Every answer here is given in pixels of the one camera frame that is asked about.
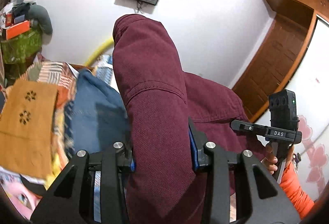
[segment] orange sleeve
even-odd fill
[[[291,162],[283,172],[280,186],[298,211],[300,218],[303,219],[313,207],[314,202],[302,190]]]

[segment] patterned cloth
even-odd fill
[[[111,85],[113,76],[113,58],[112,55],[103,54],[93,70],[93,75],[104,81],[107,85]]]
[[[42,46],[41,30],[31,28],[10,40],[1,41],[2,59],[5,64],[25,63],[26,58]]]
[[[54,181],[59,171],[61,171],[68,163],[69,159],[66,153],[69,153],[71,148],[74,148],[73,141],[65,144],[64,140],[64,106],[68,101],[74,100],[75,98],[76,78],[67,63],[50,61],[34,63],[27,68],[26,72],[21,75],[20,78],[23,80],[44,82],[58,86],[58,96],[52,125],[54,136],[52,136],[53,140],[51,142],[53,175],[49,175],[46,182],[25,176],[30,182],[45,184],[47,187]],[[10,96],[11,88],[12,87],[8,87],[5,89],[7,99]],[[16,209],[27,219],[30,219],[39,199],[22,185],[18,174],[4,170],[1,167],[0,183]]]
[[[69,159],[75,154],[74,139],[72,135],[72,129],[69,127],[68,123],[71,122],[71,112],[73,111],[73,101],[70,101],[64,108],[64,145],[65,153]]]
[[[54,111],[52,132],[55,134],[52,141],[52,157],[58,153],[61,168],[68,163],[73,142],[64,139],[64,106],[74,100],[76,92],[76,77],[67,63],[63,62],[36,62],[21,75],[21,79],[44,82],[58,86],[58,97]],[[11,87],[5,90],[7,98],[10,96]]]

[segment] green bag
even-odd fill
[[[4,63],[7,65],[22,64],[42,47],[42,31],[40,28],[31,28],[10,40],[0,42]]]

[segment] orange box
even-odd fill
[[[17,25],[13,25],[6,30],[6,39],[11,39],[26,31],[30,30],[30,21],[24,21]]]

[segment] hand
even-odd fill
[[[267,168],[267,170],[272,175],[274,173],[274,171],[278,170],[278,167],[275,165],[278,162],[278,159],[272,154],[273,149],[272,149],[271,143],[268,143],[265,148],[266,148],[266,156],[262,160],[262,164]],[[289,165],[289,163],[292,160],[292,155],[293,155],[294,149],[295,149],[295,146],[293,145],[292,147],[290,147],[290,149],[288,151],[285,168]]]

